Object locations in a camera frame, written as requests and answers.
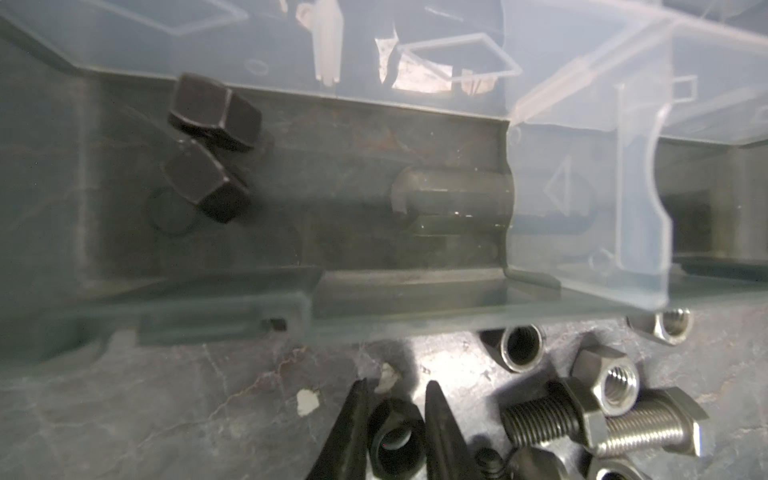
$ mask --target white debris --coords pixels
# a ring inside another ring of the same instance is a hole
[[[401,378],[402,375],[399,372],[393,369],[387,362],[384,362],[382,364],[382,378],[379,379],[379,384],[373,392],[377,394],[387,393]]]
[[[300,417],[306,417],[310,413],[317,410],[320,406],[320,399],[317,392],[313,392],[310,389],[301,389],[296,394],[296,413]]]

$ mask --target dark metal nut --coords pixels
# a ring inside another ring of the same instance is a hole
[[[668,346],[680,345],[694,327],[694,316],[688,309],[645,313],[627,317],[629,326],[654,342]]]
[[[176,82],[168,122],[220,147],[248,151],[256,146],[261,112],[242,95],[218,81],[182,74]]]
[[[677,387],[647,390],[642,393],[643,400],[655,399],[669,407],[685,425],[685,442],[679,445],[667,445],[664,450],[682,453],[694,457],[712,455],[715,450],[715,428],[707,412],[696,400]]]
[[[426,433],[419,407],[386,399],[368,421],[373,474],[384,480],[411,478],[426,462]]]
[[[571,375],[592,391],[608,416],[629,412],[640,392],[640,374],[634,362],[609,346],[582,349],[576,356]]]
[[[569,480],[571,477],[562,460],[552,452],[526,446],[509,459],[512,477],[516,480]]]
[[[594,457],[589,464],[587,480],[648,480],[648,477],[634,466],[627,457],[598,458]]]
[[[163,165],[179,195],[219,223],[227,223],[250,205],[248,189],[199,141],[185,141]]]
[[[580,435],[572,439],[589,448],[608,440],[605,415],[592,392],[579,379],[568,377],[547,384],[550,395],[566,396],[576,409]]]
[[[533,370],[544,355],[544,337],[534,325],[486,330],[480,340],[493,360],[513,373]]]

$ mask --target gray marble tabletop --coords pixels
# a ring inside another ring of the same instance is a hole
[[[675,348],[619,319],[547,323],[545,360],[523,376],[493,363],[469,332],[326,348],[284,333],[142,348],[120,333],[87,369],[0,384],[0,478],[303,478],[362,377],[420,407],[426,383],[440,381],[469,444],[506,453],[498,403],[538,395],[592,343],[625,351],[644,386],[677,385],[714,419],[711,458],[632,454],[651,478],[765,478],[767,313],[768,304],[696,311],[695,330]],[[583,468],[568,440],[548,448],[572,472]]]

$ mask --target bolt thread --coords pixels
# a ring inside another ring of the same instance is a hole
[[[504,478],[506,473],[504,460],[494,449],[480,449],[475,455],[475,462],[485,480],[500,480]]]
[[[574,436],[578,414],[567,399],[546,396],[502,409],[502,424],[515,448]]]
[[[677,416],[660,402],[638,402],[626,414],[606,420],[608,440],[594,449],[598,457],[677,445],[686,435]]]

